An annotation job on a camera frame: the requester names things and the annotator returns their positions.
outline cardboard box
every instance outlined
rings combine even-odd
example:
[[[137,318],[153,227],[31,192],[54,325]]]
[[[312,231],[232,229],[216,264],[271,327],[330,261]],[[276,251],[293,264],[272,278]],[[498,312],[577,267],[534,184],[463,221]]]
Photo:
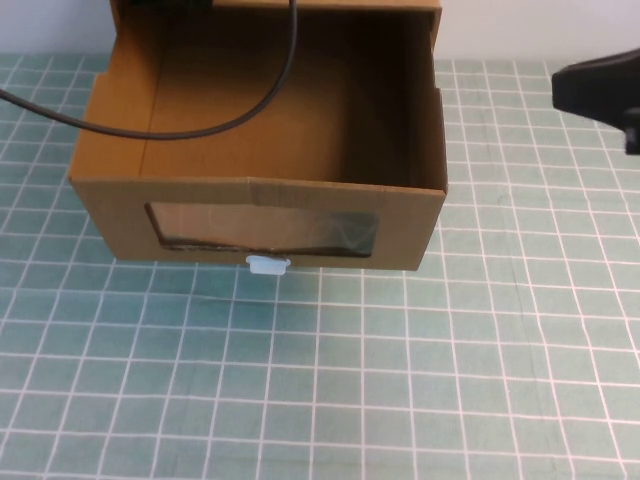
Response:
[[[286,54],[286,0],[114,12],[86,113],[96,123],[222,123],[262,98]],[[437,0],[300,0],[294,68],[265,111],[198,140],[82,132],[71,183],[120,259],[416,269],[447,191],[439,17]]]

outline black object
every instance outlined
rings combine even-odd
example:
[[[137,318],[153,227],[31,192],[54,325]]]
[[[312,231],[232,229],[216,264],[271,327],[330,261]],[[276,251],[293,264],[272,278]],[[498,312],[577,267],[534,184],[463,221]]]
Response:
[[[640,49],[565,67],[551,85],[555,108],[622,130],[640,155]]]

